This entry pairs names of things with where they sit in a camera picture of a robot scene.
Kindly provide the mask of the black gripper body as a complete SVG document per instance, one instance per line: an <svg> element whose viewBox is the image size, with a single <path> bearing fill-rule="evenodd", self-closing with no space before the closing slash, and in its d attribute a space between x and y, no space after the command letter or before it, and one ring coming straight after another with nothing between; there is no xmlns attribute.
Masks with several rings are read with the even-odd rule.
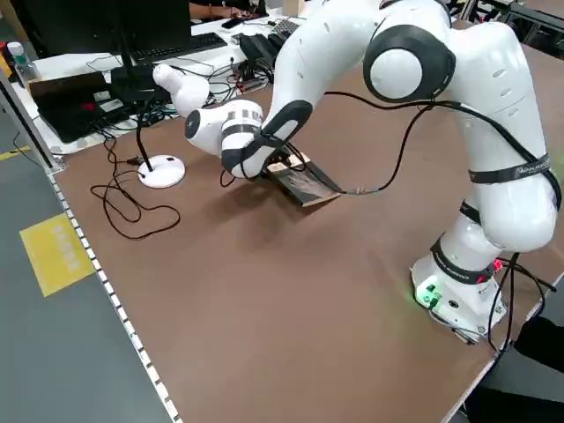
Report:
<svg viewBox="0 0 564 423"><path fill-rule="evenodd" d="M282 167L300 167L304 165L304 156L296 149L278 149L274 153L273 164Z"/></svg>

